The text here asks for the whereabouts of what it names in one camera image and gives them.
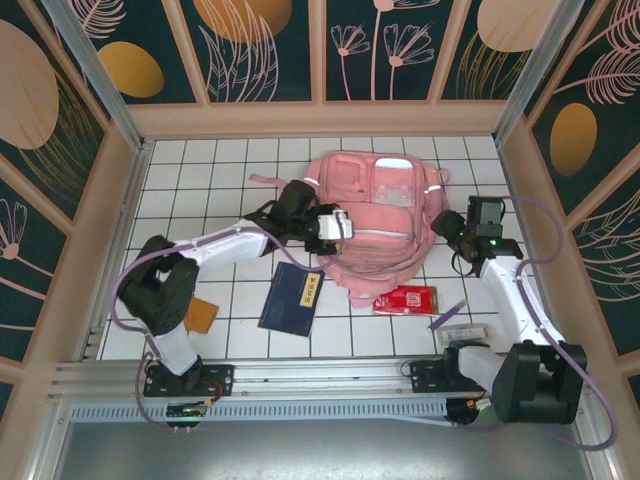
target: red package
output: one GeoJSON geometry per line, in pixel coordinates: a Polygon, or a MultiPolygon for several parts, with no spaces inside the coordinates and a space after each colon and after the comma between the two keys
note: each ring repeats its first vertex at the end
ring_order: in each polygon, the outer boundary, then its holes
{"type": "Polygon", "coordinates": [[[385,315],[438,315],[436,287],[400,285],[373,303],[373,311],[385,315]]]}

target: pink backpack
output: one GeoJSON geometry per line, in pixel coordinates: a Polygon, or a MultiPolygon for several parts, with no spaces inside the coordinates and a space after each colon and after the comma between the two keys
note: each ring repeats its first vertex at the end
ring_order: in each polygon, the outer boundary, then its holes
{"type": "Polygon", "coordinates": [[[439,173],[446,183],[446,170],[417,158],[367,152],[332,152],[309,165],[303,180],[320,202],[339,204],[353,221],[354,237],[326,273],[350,290],[355,308],[411,280],[424,263],[435,241],[431,221],[449,208],[439,173]]]}

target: navy blue book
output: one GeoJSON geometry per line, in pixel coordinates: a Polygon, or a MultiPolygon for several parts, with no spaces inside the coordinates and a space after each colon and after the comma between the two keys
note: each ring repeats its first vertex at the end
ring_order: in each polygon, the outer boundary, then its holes
{"type": "Polygon", "coordinates": [[[323,281],[324,272],[279,262],[258,326],[308,337],[323,281]]]}

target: yellow label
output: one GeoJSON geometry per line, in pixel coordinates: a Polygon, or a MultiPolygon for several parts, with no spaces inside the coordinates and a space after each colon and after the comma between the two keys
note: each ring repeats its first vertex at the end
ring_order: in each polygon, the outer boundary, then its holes
{"type": "Polygon", "coordinates": [[[302,297],[300,297],[301,307],[313,307],[313,300],[316,298],[316,291],[320,284],[320,274],[310,273],[307,275],[307,281],[304,282],[304,290],[302,290],[302,297]]]}

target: white tile floor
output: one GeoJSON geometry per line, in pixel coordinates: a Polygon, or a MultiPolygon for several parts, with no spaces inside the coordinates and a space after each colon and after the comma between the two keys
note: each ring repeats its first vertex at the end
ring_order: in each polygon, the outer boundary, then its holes
{"type": "MultiPolygon", "coordinates": [[[[448,168],[445,188],[453,209],[466,212],[469,195],[505,195],[509,190],[490,137],[350,137],[269,138],[240,140],[174,140],[157,142],[136,219],[125,265],[133,261],[145,241],[156,234],[170,240],[197,237],[228,227],[241,214],[276,198],[273,188],[247,180],[251,173],[299,178],[309,159],[336,149],[407,153],[436,167],[448,168]]],[[[504,219],[505,236],[522,242],[511,203],[504,219]]],[[[447,310],[466,298],[469,307],[449,324],[486,323],[488,342],[508,350],[496,307],[475,278],[463,278],[450,266],[451,251],[438,238],[419,274],[409,284],[438,288],[440,308],[447,310]]],[[[303,248],[291,249],[298,261],[314,264],[303,248]]],[[[326,278],[311,338],[258,328],[258,318],[270,280],[284,255],[237,264],[203,278],[196,296],[220,307],[207,335],[192,334],[194,348],[206,359],[327,358],[423,355],[442,352],[437,337],[427,330],[429,317],[376,316],[372,309],[354,309],[347,290],[326,278]]],[[[126,309],[119,312],[128,317],[126,309]]],[[[144,340],[105,326],[98,358],[139,358],[144,340]]]]}

